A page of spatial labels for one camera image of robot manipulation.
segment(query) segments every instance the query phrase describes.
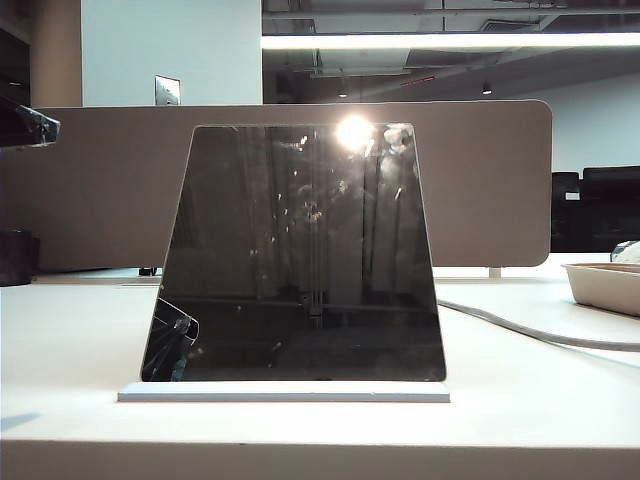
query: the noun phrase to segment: white cable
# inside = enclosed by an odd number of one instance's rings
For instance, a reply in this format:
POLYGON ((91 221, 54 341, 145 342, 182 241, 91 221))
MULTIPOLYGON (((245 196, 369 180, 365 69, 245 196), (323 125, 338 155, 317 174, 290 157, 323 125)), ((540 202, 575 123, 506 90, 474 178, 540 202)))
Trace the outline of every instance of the white cable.
POLYGON ((479 308, 467 307, 460 305, 459 303, 449 302, 447 300, 438 300, 438 305, 441 305, 458 312, 466 313, 473 317, 486 320, 489 323, 493 323, 502 328, 506 328, 513 332, 526 335, 527 337, 535 338, 542 342, 547 343, 559 343, 562 345, 571 345, 581 348, 593 348, 597 350, 615 350, 619 352, 640 352, 640 343, 630 342, 608 342, 603 340, 585 340, 583 338, 565 337, 564 335, 556 335, 554 333, 544 332, 542 330, 536 330, 535 328, 525 327, 517 323, 510 322, 502 317, 494 315, 493 313, 481 310, 479 308))

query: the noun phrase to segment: black glass panel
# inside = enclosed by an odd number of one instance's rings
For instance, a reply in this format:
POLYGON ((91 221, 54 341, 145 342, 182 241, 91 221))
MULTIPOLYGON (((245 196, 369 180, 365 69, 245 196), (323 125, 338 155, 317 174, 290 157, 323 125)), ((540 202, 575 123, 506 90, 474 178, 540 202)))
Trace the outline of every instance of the black glass panel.
POLYGON ((145 381, 440 381, 413 128, 199 127, 145 381))

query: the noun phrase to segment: desk divider panel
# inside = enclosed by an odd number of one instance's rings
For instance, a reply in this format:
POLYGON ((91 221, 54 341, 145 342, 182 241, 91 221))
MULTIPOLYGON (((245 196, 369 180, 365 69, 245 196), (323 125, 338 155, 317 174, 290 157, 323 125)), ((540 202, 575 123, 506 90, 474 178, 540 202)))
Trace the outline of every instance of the desk divider panel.
POLYGON ((3 152, 0 228, 47 271, 162 265, 197 125, 414 126, 435 266, 531 266, 549 252, 551 112, 538 101, 51 108, 56 144, 3 152))

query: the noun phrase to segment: tray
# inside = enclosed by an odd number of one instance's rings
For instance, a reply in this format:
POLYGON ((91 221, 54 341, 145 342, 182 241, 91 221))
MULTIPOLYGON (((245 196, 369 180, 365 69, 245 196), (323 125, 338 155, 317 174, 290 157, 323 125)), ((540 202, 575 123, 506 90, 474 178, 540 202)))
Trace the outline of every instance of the tray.
POLYGON ((574 263, 563 267, 576 302, 640 316, 640 264, 574 263))

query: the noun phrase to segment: white wall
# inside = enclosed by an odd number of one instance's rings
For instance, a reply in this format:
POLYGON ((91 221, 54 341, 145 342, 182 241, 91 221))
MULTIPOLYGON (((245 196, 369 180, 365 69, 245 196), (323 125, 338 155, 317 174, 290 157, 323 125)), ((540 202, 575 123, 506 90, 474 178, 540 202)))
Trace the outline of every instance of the white wall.
POLYGON ((156 74, 183 105, 262 103, 260 0, 82 0, 83 104, 153 105, 156 74))
POLYGON ((640 74, 530 92, 553 112, 553 171, 640 165, 640 74))

